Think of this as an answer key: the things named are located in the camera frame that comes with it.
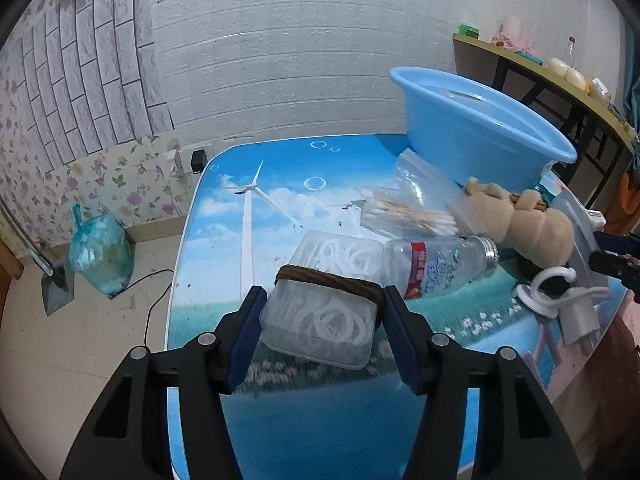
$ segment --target blue plastic bag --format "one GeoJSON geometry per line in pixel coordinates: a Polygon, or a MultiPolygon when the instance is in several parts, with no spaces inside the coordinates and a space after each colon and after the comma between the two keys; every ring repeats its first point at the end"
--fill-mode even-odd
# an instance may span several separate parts
{"type": "Polygon", "coordinates": [[[73,206],[78,232],[71,238],[69,266],[107,296],[127,286],[133,256],[124,229],[109,215],[82,222],[80,205],[73,206]]]}

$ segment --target wall socket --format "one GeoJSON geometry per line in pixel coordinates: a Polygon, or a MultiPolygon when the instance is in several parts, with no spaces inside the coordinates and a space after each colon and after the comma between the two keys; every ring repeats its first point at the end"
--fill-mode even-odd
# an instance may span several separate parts
{"type": "Polygon", "coordinates": [[[193,173],[193,171],[191,171],[191,155],[193,155],[193,152],[197,152],[198,150],[204,150],[205,153],[207,153],[207,162],[216,155],[210,140],[194,142],[193,144],[181,147],[178,153],[180,154],[180,160],[182,161],[182,167],[184,168],[185,173],[193,173]]]}

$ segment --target orange cloth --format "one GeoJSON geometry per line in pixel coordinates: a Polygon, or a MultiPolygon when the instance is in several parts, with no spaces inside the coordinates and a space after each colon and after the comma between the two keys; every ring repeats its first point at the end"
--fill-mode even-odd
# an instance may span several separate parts
{"type": "Polygon", "coordinates": [[[629,234],[640,218],[640,187],[631,182],[625,171],[620,177],[618,192],[604,213],[604,232],[622,236],[629,234]]]}

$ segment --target black cable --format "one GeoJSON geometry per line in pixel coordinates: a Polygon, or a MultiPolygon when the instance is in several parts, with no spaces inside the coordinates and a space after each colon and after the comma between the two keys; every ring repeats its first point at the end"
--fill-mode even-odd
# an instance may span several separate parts
{"type": "Polygon", "coordinates": [[[164,295],[165,295],[166,293],[168,293],[168,292],[169,292],[169,289],[170,289],[170,288],[171,288],[171,283],[169,283],[169,285],[167,285],[167,286],[166,286],[166,289],[165,289],[165,290],[164,290],[164,292],[162,293],[162,296],[160,296],[160,297],[156,300],[156,302],[155,302],[153,305],[151,305],[151,307],[149,308],[149,311],[146,313],[146,325],[145,325],[145,346],[146,346],[146,333],[147,333],[147,332],[148,332],[148,330],[149,330],[149,320],[151,319],[151,311],[154,309],[154,307],[155,307],[158,303],[160,303],[160,300],[162,300],[162,298],[164,298],[164,295]]]}
{"type": "MultiPolygon", "coordinates": [[[[147,274],[146,276],[142,276],[142,278],[136,280],[135,282],[131,283],[130,285],[126,286],[125,288],[123,288],[120,292],[118,292],[117,294],[114,294],[113,296],[110,296],[109,299],[113,300],[113,298],[117,298],[120,294],[122,294],[123,292],[126,292],[127,290],[129,290],[132,286],[137,285],[138,283],[140,283],[143,280],[146,280],[147,278],[150,278],[151,276],[155,276],[156,274],[161,274],[162,272],[170,272],[170,273],[174,273],[173,269],[162,269],[162,270],[156,270],[155,272],[150,272],[149,274],[147,274]]],[[[166,286],[166,289],[164,290],[164,292],[162,293],[162,296],[160,296],[153,305],[151,305],[151,307],[149,307],[148,312],[146,313],[146,325],[145,325],[145,346],[146,346],[146,334],[149,330],[149,320],[151,319],[151,311],[154,309],[154,307],[160,303],[160,301],[162,300],[162,298],[164,298],[164,295],[166,293],[169,292],[169,289],[171,289],[171,282],[169,282],[169,285],[166,286]]]]}

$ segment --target table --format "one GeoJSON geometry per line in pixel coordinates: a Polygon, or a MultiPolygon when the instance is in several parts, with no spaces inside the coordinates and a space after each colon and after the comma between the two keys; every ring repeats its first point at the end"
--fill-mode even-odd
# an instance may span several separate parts
{"type": "Polygon", "coordinates": [[[618,118],[607,107],[601,105],[575,85],[551,72],[548,68],[533,63],[505,48],[462,34],[453,35],[453,44],[456,51],[456,66],[458,68],[458,74],[460,75],[475,79],[473,75],[475,68],[469,65],[469,62],[463,54],[465,49],[471,48],[497,56],[492,88],[502,91],[509,70],[520,74],[534,83],[531,90],[526,93],[520,102],[527,106],[536,103],[562,121],[559,130],[574,144],[578,153],[578,158],[573,164],[567,167],[562,167],[559,164],[556,165],[555,170],[563,182],[569,184],[583,159],[587,159],[601,174],[602,178],[600,179],[600,183],[586,204],[587,207],[593,205],[613,173],[616,163],[620,159],[623,151],[627,149],[631,153],[634,152],[630,139],[618,118]],[[540,93],[545,89],[553,92],[553,94],[571,105],[568,117],[563,117],[556,110],[553,110],[538,99],[540,93]],[[571,138],[569,134],[574,128],[576,128],[576,134],[574,138],[571,138]],[[598,128],[602,131],[600,138],[595,136],[598,128]],[[588,153],[589,146],[593,139],[596,139],[600,143],[595,156],[591,156],[588,153]],[[601,165],[601,161],[607,140],[615,143],[616,152],[609,165],[604,168],[601,165]]]}
{"type": "MultiPolygon", "coordinates": [[[[238,309],[249,284],[273,290],[278,268],[307,230],[383,240],[361,229],[358,190],[394,186],[396,157],[407,146],[402,135],[301,138],[236,146],[210,161],[180,243],[166,348],[215,329],[224,314],[238,309]],[[236,194],[247,184],[250,191],[236,194]]],[[[557,194],[557,179],[547,176],[543,184],[557,194]]],[[[586,358],[564,348],[555,322],[543,330],[512,301],[515,284],[499,267],[453,294],[408,306],[468,348],[493,353],[513,346],[559,393],[586,358]]],[[[611,300],[598,308],[603,328],[625,292],[617,280],[610,286],[611,300]]],[[[221,397],[245,480],[400,478],[425,401],[401,382],[383,328],[369,363],[357,371],[277,354],[258,343],[244,383],[221,397]]],[[[478,397],[470,390],[461,466],[474,456],[478,397]]],[[[186,480],[176,390],[168,394],[168,422],[175,473],[186,480]]]]}

